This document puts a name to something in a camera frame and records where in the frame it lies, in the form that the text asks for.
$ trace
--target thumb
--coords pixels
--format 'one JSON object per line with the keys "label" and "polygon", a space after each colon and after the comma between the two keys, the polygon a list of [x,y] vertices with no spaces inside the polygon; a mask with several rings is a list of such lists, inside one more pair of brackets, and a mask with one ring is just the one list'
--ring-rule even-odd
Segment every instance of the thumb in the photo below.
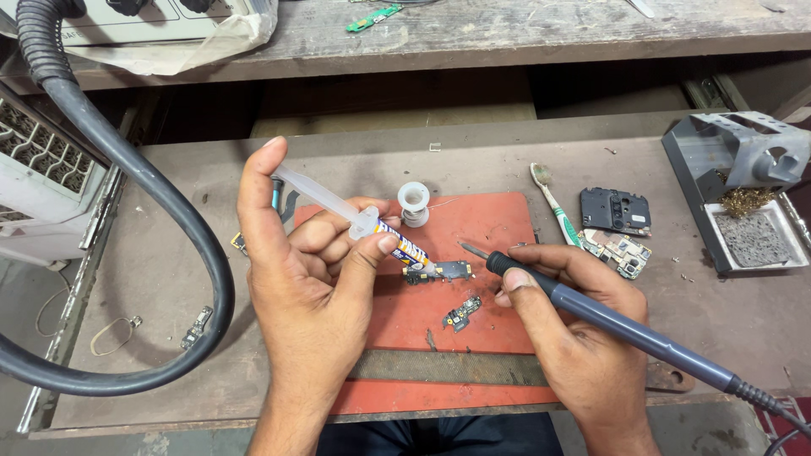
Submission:
{"label": "thumb", "polygon": [[378,233],[361,239],[344,259],[335,295],[350,302],[370,303],[377,266],[398,243],[399,238],[394,233]]}
{"label": "thumb", "polygon": [[560,319],[546,293],[526,271],[507,269],[504,289],[521,322],[529,334],[535,354],[541,360],[550,360],[562,342],[573,342],[573,335]]}

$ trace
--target wooden workbench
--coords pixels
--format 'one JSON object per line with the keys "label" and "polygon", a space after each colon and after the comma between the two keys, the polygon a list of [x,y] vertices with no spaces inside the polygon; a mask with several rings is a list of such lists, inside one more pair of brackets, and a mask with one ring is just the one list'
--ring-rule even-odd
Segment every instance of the wooden workbench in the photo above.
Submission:
{"label": "wooden workbench", "polygon": [[[811,49],[811,2],[645,0],[647,19],[625,0],[471,0],[410,7],[360,33],[345,26],[380,8],[343,0],[280,2],[268,44],[176,76],[132,75],[71,57],[85,90],[460,67],[502,67]],[[34,90],[19,52],[0,68],[18,93]]]}
{"label": "wooden workbench", "polygon": [[[754,385],[772,392],[803,394],[811,387],[805,343],[811,327],[811,269],[719,280],[660,143],[661,136],[687,113],[300,136],[290,138],[285,163],[344,197],[393,198],[410,180],[424,182],[436,196],[519,191],[527,197],[542,243],[563,243],[563,239],[546,201],[527,175],[531,161],[549,166],[554,176],[551,189],[576,228],[583,187],[642,194],[650,202],[654,233],[644,244],[653,250],[653,256],[634,285],[649,300],[651,326]],[[51,429],[35,432],[32,438],[226,428],[255,422],[268,385],[268,361],[243,279],[248,259],[229,241],[238,230],[234,206],[242,165],[263,142],[142,149],[192,201],[230,254],[236,312],[217,352],[180,380],[146,393],[119,398],[63,395]],[[435,146],[441,152],[429,152],[430,143],[441,143]],[[300,199],[299,204],[307,202]],[[679,263],[671,261],[674,256],[680,258]],[[684,280],[681,274],[695,282]],[[118,206],[70,366],[95,372],[159,366],[180,352],[180,338],[200,309],[210,303],[208,275],[191,243],[157,204],[129,184]],[[112,355],[91,355],[88,344],[93,334],[116,317],[135,315],[144,323],[132,340]],[[725,398],[699,384],[682,396],[650,396],[649,403]],[[342,415],[340,419],[509,413],[559,406],[457,408]]]}

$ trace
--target black hose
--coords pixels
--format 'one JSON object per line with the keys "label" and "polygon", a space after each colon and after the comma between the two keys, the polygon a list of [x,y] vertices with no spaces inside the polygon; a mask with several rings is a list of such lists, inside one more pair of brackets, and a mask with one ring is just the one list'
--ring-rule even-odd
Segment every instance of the black hose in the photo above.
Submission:
{"label": "black hose", "polygon": [[158,368],[122,374],[83,372],[35,356],[0,334],[0,372],[59,393],[120,396],[177,380],[212,354],[234,315],[234,278],[217,237],[194,206],[118,134],[75,82],[58,30],[63,17],[76,17],[77,8],[84,9],[81,0],[72,4],[71,0],[20,0],[17,7],[20,48],[31,67],[32,78],[79,130],[183,229],[212,279],[214,313],[206,332],[188,351]]}

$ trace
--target hand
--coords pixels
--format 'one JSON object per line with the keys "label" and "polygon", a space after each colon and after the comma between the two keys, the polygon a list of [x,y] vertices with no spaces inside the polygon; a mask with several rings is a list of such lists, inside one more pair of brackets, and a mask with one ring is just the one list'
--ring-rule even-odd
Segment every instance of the hand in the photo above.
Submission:
{"label": "hand", "polygon": [[[366,343],[377,265],[398,242],[391,233],[353,241],[350,224],[327,211],[285,236],[271,205],[270,175],[286,154],[284,138],[269,141],[248,158],[239,185],[237,214],[251,258],[248,290],[272,373],[269,411],[257,426],[252,454],[315,448]],[[386,200],[347,201],[358,209],[377,206],[383,217],[390,210]],[[399,217],[385,220],[399,227]]]}
{"label": "hand", "polygon": [[[534,244],[510,248],[508,254],[648,324],[645,296],[590,253]],[[590,455],[659,454],[645,413],[645,353],[556,311],[538,283],[520,269],[504,274],[496,304],[518,312],[549,385],[574,415]]]}

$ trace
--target soldering iron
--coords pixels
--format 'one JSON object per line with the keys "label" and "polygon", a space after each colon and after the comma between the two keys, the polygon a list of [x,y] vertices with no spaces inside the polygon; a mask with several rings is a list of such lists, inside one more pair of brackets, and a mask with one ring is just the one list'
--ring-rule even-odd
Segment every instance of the soldering iron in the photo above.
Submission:
{"label": "soldering iron", "polygon": [[763,409],[775,416],[782,416],[791,423],[795,430],[811,439],[811,428],[803,423],[799,418],[792,415],[783,408],[779,400],[773,398],[765,391],[742,381],[734,372],[719,366],[707,358],[688,350],[670,338],[666,338],[651,328],[628,318],[625,315],[609,308],[605,304],[595,301],[588,296],[574,290],[557,280],[541,273],[528,265],[524,265],[504,253],[494,251],[489,255],[466,243],[459,243],[465,250],[476,256],[487,260],[487,270],[504,276],[507,269],[519,268],[531,275],[544,293],[549,296],[549,300],[556,308],[564,309],[583,321],[602,329],[606,333],[620,338],[635,346],[648,355],[669,363],[676,368],[696,377],[698,380],[723,391],[727,394],[734,394],[738,398]]}

